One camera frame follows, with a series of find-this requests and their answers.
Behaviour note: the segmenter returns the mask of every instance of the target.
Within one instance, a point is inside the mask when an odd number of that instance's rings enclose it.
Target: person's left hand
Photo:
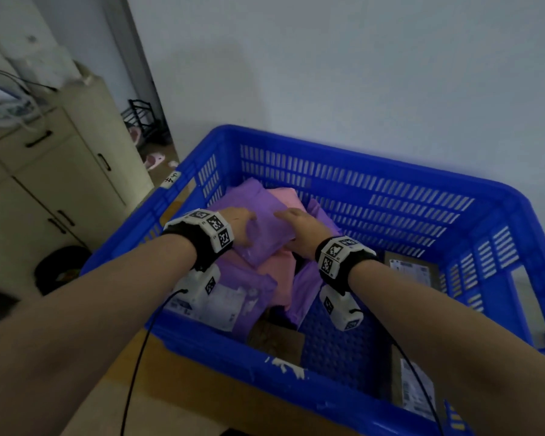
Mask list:
[[[234,243],[240,246],[250,246],[251,242],[246,234],[246,224],[249,220],[256,220],[256,213],[248,211],[246,208],[228,208],[218,211],[222,217],[230,224],[234,233]]]

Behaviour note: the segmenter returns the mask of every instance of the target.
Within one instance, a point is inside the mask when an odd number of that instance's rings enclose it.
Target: cabinet door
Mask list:
[[[152,180],[135,148],[105,83],[93,83],[63,106],[81,138],[131,212],[153,189]]]
[[[58,248],[79,243],[14,179],[0,183],[0,291],[23,300],[41,297],[36,265]]]
[[[127,217],[125,205],[79,136],[68,138],[16,178],[93,250]]]

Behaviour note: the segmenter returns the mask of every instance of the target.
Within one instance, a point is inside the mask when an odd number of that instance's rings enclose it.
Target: black cabinet handle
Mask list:
[[[105,162],[105,168],[107,168],[107,171],[111,171],[111,167],[109,166],[109,163],[107,163],[107,159],[105,159],[101,153],[97,153],[97,156],[99,156],[101,160]]]
[[[57,222],[55,222],[54,219],[48,219],[48,220],[49,220],[49,222],[51,222],[54,226],[56,226],[56,227],[58,228],[58,230],[60,231],[61,234],[66,234],[66,233],[67,233],[63,228],[61,228],[61,227],[58,225]]]
[[[75,223],[73,222],[73,220],[71,220],[71,218],[63,212],[63,210],[58,210],[57,212],[68,221],[69,225],[75,226]]]
[[[51,130],[46,130],[46,132],[43,134],[43,136],[41,136],[40,138],[36,139],[34,142],[29,142],[28,144],[25,145],[26,148],[32,148],[34,147],[36,144],[39,144],[40,142],[42,142],[43,140],[45,140],[46,138],[48,138],[49,136],[52,136],[52,131]]]

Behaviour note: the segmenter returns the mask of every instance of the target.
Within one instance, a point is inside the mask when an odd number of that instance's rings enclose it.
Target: hand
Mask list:
[[[234,243],[240,246],[251,246],[252,243],[246,234],[246,224],[249,220],[256,220],[256,214],[246,208],[228,208],[218,211],[233,229]]]
[[[301,257],[315,260],[315,250],[319,244],[333,237],[333,233],[315,217],[306,212],[289,208],[274,213],[277,219],[289,222],[295,230],[296,238],[285,245],[285,248],[296,252]]]

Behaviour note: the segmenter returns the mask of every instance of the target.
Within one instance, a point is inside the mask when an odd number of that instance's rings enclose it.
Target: blue crate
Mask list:
[[[524,265],[545,317],[545,234],[529,201],[502,183],[233,125],[211,131],[177,170],[175,184],[155,191],[83,273],[157,236],[160,216],[191,179],[197,186],[177,215],[255,177],[267,188],[296,189],[304,205],[314,197],[345,234],[368,246],[437,263],[443,291],[532,344],[510,274]],[[362,434],[435,434],[432,422],[370,396],[375,323],[338,336],[317,308],[310,312],[314,321],[308,315],[303,323],[311,336],[303,374],[170,312],[160,315],[153,333],[180,355]],[[446,430],[469,432],[466,425]]]

